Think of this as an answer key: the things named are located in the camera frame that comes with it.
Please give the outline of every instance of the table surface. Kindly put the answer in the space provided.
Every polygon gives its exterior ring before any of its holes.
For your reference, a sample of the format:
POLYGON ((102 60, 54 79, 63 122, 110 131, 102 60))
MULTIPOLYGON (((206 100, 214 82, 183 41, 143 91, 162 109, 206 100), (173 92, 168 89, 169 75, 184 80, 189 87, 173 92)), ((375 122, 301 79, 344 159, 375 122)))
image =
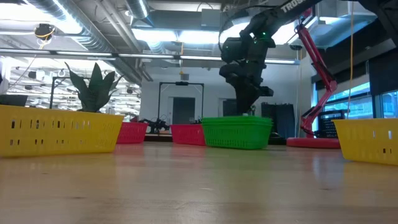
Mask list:
POLYGON ((285 146, 0 159, 0 223, 396 224, 397 173, 285 146))

